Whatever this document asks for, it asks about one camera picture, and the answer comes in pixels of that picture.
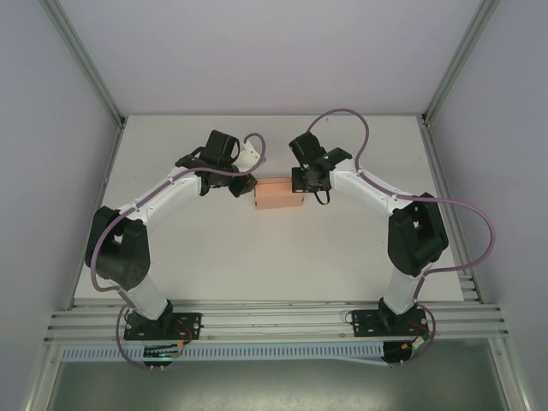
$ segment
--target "white wall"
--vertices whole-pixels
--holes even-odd
[[[0,409],[67,304],[115,129],[37,0],[0,5]]]
[[[130,114],[422,113],[480,0],[61,0]]]
[[[455,198],[498,231],[481,282],[503,307],[537,402],[548,409],[548,2],[501,2],[434,125]],[[484,227],[462,215],[476,253]]]

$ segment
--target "orange block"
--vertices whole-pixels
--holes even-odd
[[[255,208],[268,210],[272,208],[302,206],[303,193],[291,191],[291,178],[260,178],[255,186]]]

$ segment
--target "purple cable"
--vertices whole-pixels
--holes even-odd
[[[464,265],[458,265],[458,266],[455,266],[455,267],[433,268],[431,270],[427,270],[423,274],[422,278],[419,280],[419,283],[417,284],[417,288],[414,291],[413,298],[415,300],[419,296],[420,289],[422,289],[422,286],[425,282],[426,277],[428,277],[430,274],[433,274],[434,272],[449,272],[449,271],[467,270],[469,268],[475,267],[478,264],[481,264],[483,261],[485,261],[485,259],[487,257],[489,257],[489,254],[491,254],[491,252],[493,251],[493,248],[495,247],[495,241],[497,240],[497,233],[495,231],[495,224],[493,224],[492,220],[487,216],[487,214],[485,214],[479,208],[474,207],[473,205],[468,205],[466,203],[463,203],[463,202],[457,201],[457,200],[447,200],[447,199],[440,199],[440,198],[425,198],[425,197],[417,197],[417,196],[414,196],[414,195],[397,194],[397,193],[394,193],[394,192],[378,185],[376,182],[371,180],[369,177],[367,177],[364,173],[362,173],[360,171],[360,157],[363,154],[363,152],[366,150],[367,142],[369,141],[369,124],[367,124],[366,119],[360,113],[358,113],[355,110],[351,110],[351,109],[334,109],[334,110],[326,111],[324,114],[322,114],[321,116],[316,118],[316,120],[314,120],[312,122],[312,124],[310,124],[307,131],[311,131],[312,128],[322,118],[324,118],[326,116],[329,116],[331,114],[335,114],[335,113],[349,113],[349,114],[352,114],[352,115],[358,117],[360,119],[360,121],[362,122],[362,124],[364,125],[365,129],[366,129],[366,136],[363,140],[363,144],[361,145],[360,150],[358,151],[358,154],[356,154],[356,158],[354,160],[354,166],[355,166],[356,170],[358,170],[358,174],[360,175],[360,177],[367,184],[369,184],[373,188],[376,188],[381,193],[389,195],[390,197],[393,197],[395,200],[419,201],[419,202],[423,202],[423,203],[444,203],[444,204],[452,204],[452,205],[456,205],[456,206],[461,206],[461,207],[467,208],[467,209],[475,212],[481,218],[483,218],[483,220],[487,223],[487,227],[489,228],[489,234],[490,234],[491,238],[489,240],[489,245],[487,246],[486,251],[483,254],[481,254],[481,256],[478,259],[476,259],[476,260],[474,260],[470,263],[464,264]],[[434,316],[432,314],[432,311],[430,311],[426,306],[424,306],[422,304],[419,304],[419,303],[417,303],[417,306],[422,308],[424,311],[426,311],[432,319],[432,338],[431,338],[431,341],[428,343],[428,346],[420,354],[418,354],[416,357],[414,357],[411,360],[403,362],[402,364],[409,364],[410,362],[414,362],[418,358],[422,357],[424,355],[424,353],[427,350],[429,350],[430,347],[432,346],[432,344],[434,343],[434,337],[436,335],[436,319],[434,318]]]
[[[243,139],[243,142],[247,143],[247,140],[249,140],[249,138],[251,138],[251,137],[258,137],[259,140],[260,140],[260,144],[261,144],[261,153],[260,153],[259,160],[257,160],[257,163],[255,163],[255,165],[251,169],[249,169],[247,171],[243,171],[241,173],[230,173],[228,171],[215,170],[215,169],[210,169],[208,167],[197,167],[195,169],[183,170],[182,172],[180,172],[179,174],[177,174],[176,176],[173,177],[173,181],[176,182],[177,180],[183,178],[187,174],[201,172],[201,171],[210,172],[210,173],[213,173],[213,174],[219,174],[221,176],[229,176],[229,177],[242,177],[242,176],[246,176],[248,174],[253,173],[265,161],[266,142],[265,142],[264,137],[262,135],[260,135],[259,133],[248,134]],[[141,208],[143,205],[148,203],[154,197],[156,197],[157,195],[162,193],[170,185],[171,185],[171,182],[167,181],[164,184],[162,184],[161,186],[159,186],[158,188],[156,188],[154,191],[152,191],[150,194],[148,194],[143,200],[141,200],[139,203],[137,203],[137,209]],[[91,272],[93,287],[99,293],[104,293],[106,291],[118,291],[118,294],[120,294],[120,296],[132,308],[134,308],[133,303],[128,298],[126,298],[125,295],[123,295],[123,292],[119,287],[117,287],[117,286],[101,287],[98,284],[98,282],[97,282],[97,258],[98,258],[98,255],[99,255],[99,250],[103,246],[104,240],[106,239],[107,235],[112,231],[112,229],[114,229],[114,227],[116,227],[116,225],[118,223],[120,223],[125,217],[127,217],[129,214],[131,214],[134,211],[135,211],[135,208],[133,208],[133,207],[130,208],[129,210],[126,210],[125,212],[120,214],[118,217],[116,217],[114,220],[112,220],[112,222],[106,227],[106,229],[104,229],[103,233],[99,236],[99,238],[97,240],[97,244],[95,245],[95,248],[93,249],[92,261],[91,261],[91,264],[90,264],[90,272]]]
[[[428,345],[421,352],[419,352],[415,357],[410,358],[407,361],[401,361],[399,363],[392,364],[393,366],[395,365],[406,366],[407,364],[411,364],[412,362],[417,361],[419,358],[423,357],[426,354],[426,352],[429,351],[430,348],[432,348],[432,345],[434,344],[434,338],[436,337],[436,332],[437,332],[436,319],[434,318],[434,314],[432,314],[432,311],[430,311],[430,308],[420,303],[417,303],[417,307],[420,307],[423,310],[425,310],[425,312],[428,313],[428,315],[430,316],[430,319],[432,320],[432,335],[430,337],[430,341],[428,342]]]
[[[136,366],[137,368],[145,371],[154,371],[154,370],[161,370],[161,368],[154,367],[154,366],[146,366],[144,364],[141,364],[137,361],[132,360],[129,358],[129,356],[126,354],[126,352],[123,350],[122,347],[122,340],[120,338],[120,322],[122,320],[122,314],[126,310],[126,308],[129,308],[129,305],[126,304],[120,309],[120,312],[118,313],[118,317],[116,318],[116,329],[115,329],[115,335],[116,335],[116,345],[118,346],[118,351],[120,352],[120,355],[122,358],[130,365]]]

